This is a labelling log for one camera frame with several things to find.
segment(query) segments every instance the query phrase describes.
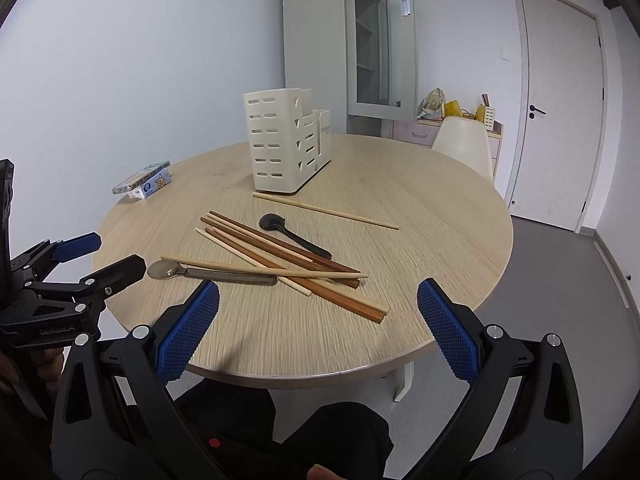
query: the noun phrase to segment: blue gripper pad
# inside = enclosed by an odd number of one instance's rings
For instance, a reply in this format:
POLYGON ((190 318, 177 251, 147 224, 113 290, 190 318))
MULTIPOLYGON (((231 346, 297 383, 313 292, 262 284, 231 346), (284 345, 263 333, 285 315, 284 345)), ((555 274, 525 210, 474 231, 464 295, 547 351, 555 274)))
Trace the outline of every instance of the blue gripper pad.
POLYGON ((102 240, 100 240, 100 236, 97 233, 89 233, 58 244, 53 251, 52 258, 54 261, 63 264, 80 256, 95 253, 100 249, 101 244, 102 240))
POLYGON ((424 280, 418 286, 417 299, 418 310, 454 375, 473 385, 480 373, 478 348, 447 304, 448 298, 424 280))
POLYGON ((219 304, 218 286, 206 282, 158 347, 156 376, 161 384, 180 378, 216 317, 219 304))

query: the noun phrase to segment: wooden chopstick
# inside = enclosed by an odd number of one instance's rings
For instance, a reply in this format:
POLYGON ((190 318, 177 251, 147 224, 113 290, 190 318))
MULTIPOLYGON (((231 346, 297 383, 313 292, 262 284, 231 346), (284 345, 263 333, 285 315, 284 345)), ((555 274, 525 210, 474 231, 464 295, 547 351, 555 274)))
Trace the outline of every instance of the wooden chopstick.
POLYGON ((318 207, 311 204, 303 204, 300 202, 294 202, 293 200, 289 200, 288 198, 282 198, 280 196, 267 195, 264 193, 253 192, 252 196, 256 198, 263 198, 265 200, 271 200, 272 202, 279 202, 281 204, 292 205, 295 207, 301 207, 302 209, 309 209, 311 211, 317 211, 319 213, 325 213, 327 215, 339 216, 341 218, 348 218, 350 220, 355 220, 357 222, 364 222, 365 224, 373 224, 379 225, 380 227, 388 227, 389 229, 398 230, 399 227, 394 224, 388 224, 386 222, 381 222, 379 220, 373 220, 371 218, 366 218, 364 216, 352 215, 350 213, 342 213, 340 211, 333 211, 332 209, 325 209, 324 207, 318 207))
POLYGON ((293 253, 297 253, 300 254, 301 256, 304 256, 305 258, 308 258, 309 260, 315 262, 316 264, 321 264, 329 269, 335 269, 335 270, 343 270, 344 272, 358 272, 356 269, 351 269, 351 267, 347 267, 344 266, 342 264, 339 264, 338 262, 334 262, 333 260, 329 260, 327 258, 323 258, 322 256, 318 256, 317 254, 312 253, 311 251, 307 251, 304 249, 301 249, 299 247, 296 247, 295 245, 291 245, 288 244, 286 242, 283 242, 282 240, 280 240, 279 238, 275 238, 273 236, 269 236, 266 233, 263 233, 261 231, 258 231, 256 229, 253 229, 252 227, 249 227, 248 225, 244 225, 241 224, 240 222, 236 222, 235 220, 231 219, 231 218, 227 218, 226 216, 221 215, 220 213, 216 213, 215 211, 209 211, 209 215, 210 216, 214 216, 214 220, 222 222, 228 222, 229 224, 231 224, 230 227, 235 227, 235 228, 239 228, 242 231, 249 231, 249 233, 251 233, 252 235, 257 236, 260 239, 263 240, 267 240, 269 242, 272 242, 275 245, 278 245, 284 249, 288 249, 289 251, 293 252, 293 253))
MULTIPOLYGON (((283 260, 287 260, 292 264, 296 264, 297 266, 303 267, 303 269, 320 270, 320 271, 325 270, 325 268, 322 265, 315 264, 308 260, 302 259, 300 256, 296 254, 291 254, 290 252, 286 252, 282 248, 276 246, 275 244, 268 244, 265 240, 257 240, 256 238, 252 238, 235 229, 226 227, 218 222, 214 222, 213 220, 209 220, 208 218, 201 217, 200 220, 202 220, 205 224, 210 225, 211 227, 215 227, 216 229, 218 229, 219 231, 222 231, 223 233, 234 236, 239 240, 242 240, 243 242, 248 243, 249 245, 258 247, 259 249, 262 249, 263 251, 271 253, 274 256, 277 256, 279 258, 282 258, 283 260)), ((360 286, 359 280, 335 278, 335 281, 343 283, 347 286, 350 286, 351 288, 358 288, 360 286)))
MULTIPOLYGON (((268 257, 256 254, 253 251, 242 247, 242 242, 238 243, 239 240, 231 240, 230 237, 217 233, 213 229, 210 229, 208 227, 205 228, 205 232, 210 236, 224 242, 225 244, 228 244, 232 248, 235 248, 237 251, 244 253, 252 260, 260 262, 266 267, 271 267, 272 269, 282 268, 282 266, 269 259, 268 257)), ((347 310, 350 310, 355 314, 358 314, 359 316, 366 317, 373 322, 382 323, 382 320, 385 317, 385 314, 383 312, 380 312, 367 303, 364 303, 364 301, 368 301, 366 298, 362 298, 363 301, 354 300, 351 296, 346 296, 343 291, 340 291, 340 293, 336 292, 333 288, 334 286, 329 286, 329 283, 325 283, 319 280, 312 281, 306 278, 292 278, 291 281, 304 288, 308 288, 308 290, 311 290, 321 298, 325 298, 327 301, 331 301, 332 303, 346 308, 347 310)))
POLYGON ((242 234, 245 234, 247 236, 250 236, 251 238, 255 238, 256 240, 261 240, 263 242, 267 242, 269 245, 272 245, 274 247, 278 247, 281 248, 283 251, 285 251, 286 253, 292 254, 293 256, 299 256, 300 258, 308 261, 308 262, 312 262, 313 260, 311 258, 309 258, 308 256, 306 256, 305 254, 302 254, 304 252, 304 249, 301 250, 301 253, 298 253, 296 251, 292 251, 291 249, 287 249, 286 247, 283 247, 281 245, 278 245, 276 242, 272 242, 271 240, 269 240, 268 235, 264 235, 264 237, 260 234, 255 234, 252 233, 251 231, 249 231, 249 227, 244 228, 241 227, 242 224, 240 222, 234 222, 233 224, 227 220, 225 220, 226 217, 222 217, 222 215, 220 216, 216 216, 213 215, 212 213, 207 213, 207 218, 209 220, 213 220, 214 222, 218 222, 220 224, 226 225, 227 227, 231 227, 232 229, 234 229, 235 231, 239 231, 242 234))
MULTIPOLYGON (((267 274, 269 276, 284 276, 294 278, 327 278, 334 279, 344 276, 344 272, 332 272, 330 270, 298 270, 298 269, 270 269, 268 267, 243 267, 223 264, 221 262, 211 262, 207 260, 193 260, 184 256, 173 256, 172 254, 161 254, 161 260, 173 260, 179 264, 191 267, 200 267, 202 269, 224 270, 226 272, 245 272, 247 274, 267 274)), ((350 272, 347 276, 357 276, 358 278, 366 278, 364 272, 350 272)))
MULTIPOLYGON (((204 236, 205 238, 208 238, 209 240, 211 240, 213 243, 218 244, 220 247, 226 249, 230 253, 233 253, 236 256, 239 256, 244 261, 249 262, 250 264, 253 264, 256 267, 267 267, 265 264, 262 264, 262 263, 256 261, 251 256, 248 256, 247 254, 244 254, 242 251, 239 251, 236 248, 233 248, 230 245, 225 244, 224 240, 220 240, 217 237, 213 237, 210 233, 204 232, 202 229, 196 228, 196 231, 199 234, 201 234, 202 236, 204 236)), ((284 278, 283 276, 278 276, 278 280, 280 282, 284 283, 285 285, 289 285, 291 288, 295 288, 298 292, 301 292, 305 296, 311 296, 311 291, 308 288, 305 288, 304 286, 300 285, 299 283, 295 283, 293 280, 290 280, 289 278, 284 278)))
MULTIPOLYGON (((245 242, 244 240, 241 240, 240 238, 236 238, 234 234, 227 234, 226 238, 228 238, 226 241, 229 242, 230 240, 233 241, 235 244, 239 245, 240 247, 242 247, 243 249, 246 249, 247 251, 255 251, 255 247, 252 246, 250 243, 245 242)), ((262 256, 264 259, 274 263, 274 264, 278 264, 276 261, 274 261, 273 259, 271 259, 270 255, 268 254, 264 254, 262 252, 257 253, 258 255, 262 256)), ((347 296, 348 298, 353 298, 355 301, 359 301, 360 303, 366 304, 368 306, 370 306, 371 308, 374 308, 375 310, 384 313, 385 315, 388 314, 389 312, 389 307, 387 305, 381 304, 381 303, 377 303, 376 301, 370 300, 369 298, 365 298, 359 294, 356 294, 354 292, 351 292, 350 290, 344 290, 343 288, 338 288, 335 285, 332 285, 331 283, 327 283, 324 282, 322 280, 319 280, 317 278, 309 278, 309 281, 312 282, 316 282, 321 286, 325 286, 326 288, 333 290, 335 292, 337 292, 338 294, 342 294, 344 296, 347 296)))

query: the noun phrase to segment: metal spoon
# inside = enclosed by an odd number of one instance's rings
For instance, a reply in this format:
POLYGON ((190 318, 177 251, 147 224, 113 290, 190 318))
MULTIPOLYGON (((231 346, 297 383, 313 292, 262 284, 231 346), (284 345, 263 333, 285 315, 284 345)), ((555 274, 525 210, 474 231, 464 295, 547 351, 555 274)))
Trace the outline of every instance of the metal spoon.
POLYGON ((264 274, 245 274, 244 272, 225 272, 222 270, 188 269, 173 260, 159 260, 149 266, 146 273, 154 280, 168 280, 175 276, 184 276, 195 280, 212 282, 248 283, 251 285, 275 285, 277 276, 264 274))
POLYGON ((285 220, 282 216, 276 215, 276 213, 268 213, 260 218, 260 222, 258 222, 258 225, 265 231, 280 231, 282 234, 288 236, 293 241, 295 241, 295 243, 304 247, 307 251, 311 251, 313 254, 322 256, 327 260, 330 260, 332 258, 329 251, 325 251, 322 247, 318 247, 317 245, 289 231, 286 227, 284 227, 284 222, 285 220))

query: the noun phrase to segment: round wooden table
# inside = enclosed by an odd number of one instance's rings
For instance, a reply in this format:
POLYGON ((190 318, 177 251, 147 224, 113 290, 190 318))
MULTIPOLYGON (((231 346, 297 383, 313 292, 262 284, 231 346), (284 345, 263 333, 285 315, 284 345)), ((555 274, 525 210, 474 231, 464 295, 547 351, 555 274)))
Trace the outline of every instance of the round wooden table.
MULTIPOLYGON (((95 268, 132 253, 148 266, 160 254, 247 265, 194 231, 204 227, 200 216, 211 209, 257 227, 263 214, 275 212, 336 262, 368 272, 357 292, 390 307, 376 324, 282 283, 220 283, 220 310, 191 359, 191 372, 262 388, 381 374, 413 361, 433 341, 416 306, 424 278, 434 277, 453 301, 472 309, 500 280, 513 227, 504 201, 484 178, 415 144, 342 135, 332 143, 332 161, 293 199, 395 223, 399 231, 253 198, 247 143, 171 166, 171 184, 146 200, 121 200, 104 219, 95 268)), ((197 285, 145 276, 108 307, 131 330, 183 303, 197 285)))

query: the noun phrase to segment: drawer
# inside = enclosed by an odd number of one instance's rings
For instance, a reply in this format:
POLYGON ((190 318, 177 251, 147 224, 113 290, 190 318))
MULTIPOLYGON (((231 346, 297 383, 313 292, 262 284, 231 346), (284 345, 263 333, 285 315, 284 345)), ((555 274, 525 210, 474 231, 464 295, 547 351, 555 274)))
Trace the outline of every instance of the drawer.
POLYGON ((439 126, 394 121, 393 138, 395 140, 402 140, 402 142, 412 142, 414 144, 422 144, 423 146, 432 146, 439 131, 439 126))
POLYGON ((500 139, 494 139, 489 137, 489 150, 491 151, 491 158, 498 158, 498 149, 500 148, 500 139))

